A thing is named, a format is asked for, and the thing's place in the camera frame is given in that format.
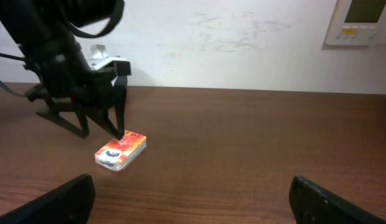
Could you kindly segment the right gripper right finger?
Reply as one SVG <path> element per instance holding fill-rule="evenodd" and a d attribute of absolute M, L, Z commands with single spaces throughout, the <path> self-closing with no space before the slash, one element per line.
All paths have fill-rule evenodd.
<path fill-rule="evenodd" d="M 300 175 L 293 177 L 289 204 L 299 224 L 386 224 L 386 220 Z"/>

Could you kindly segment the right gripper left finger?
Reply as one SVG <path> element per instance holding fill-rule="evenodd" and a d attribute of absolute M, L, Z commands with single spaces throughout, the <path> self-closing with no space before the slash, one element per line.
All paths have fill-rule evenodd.
<path fill-rule="evenodd" d="M 82 174 L 0 216 L 0 224 L 86 224 L 95 201 L 92 176 Z"/>

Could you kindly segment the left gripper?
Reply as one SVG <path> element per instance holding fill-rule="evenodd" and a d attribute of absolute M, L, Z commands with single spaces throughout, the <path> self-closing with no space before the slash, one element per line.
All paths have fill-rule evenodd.
<path fill-rule="evenodd" d="M 129 61 L 113 60 L 94 70 L 74 37 L 27 39 L 24 56 L 26 67 L 40 79 L 38 85 L 25 92 L 30 101 L 69 97 L 77 102 L 45 99 L 46 105 L 36 112 L 38 116 L 83 139 L 90 133 L 87 116 L 114 138 L 124 136 Z M 78 103 L 87 106 L 86 114 Z M 75 113 L 80 127 L 61 113 Z"/>

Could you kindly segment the orange tissue pack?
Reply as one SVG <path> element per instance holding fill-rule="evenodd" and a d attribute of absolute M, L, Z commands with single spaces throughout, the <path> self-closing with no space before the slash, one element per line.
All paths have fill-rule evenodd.
<path fill-rule="evenodd" d="M 147 137 L 125 130 L 124 136 L 112 139 L 95 153 L 95 162 L 109 170 L 119 172 L 133 162 L 146 148 Z"/>

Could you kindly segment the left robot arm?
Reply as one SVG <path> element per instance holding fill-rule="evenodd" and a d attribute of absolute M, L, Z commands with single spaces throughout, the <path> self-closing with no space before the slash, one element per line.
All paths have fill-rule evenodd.
<path fill-rule="evenodd" d="M 0 0 L 0 26 L 21 50 L 19 60 L 39 83 L 27 90 L 30 100 L 44 100 L 44 119 L 85 138 L 94 121 L 117 139 L 125 133 L 129 61 L 102 57 L 89 63 L 78 38 L 90 38 L 82 27 L 108 20 L 98 33 L 109 34 L 120 22 L 123 1 Z"/>

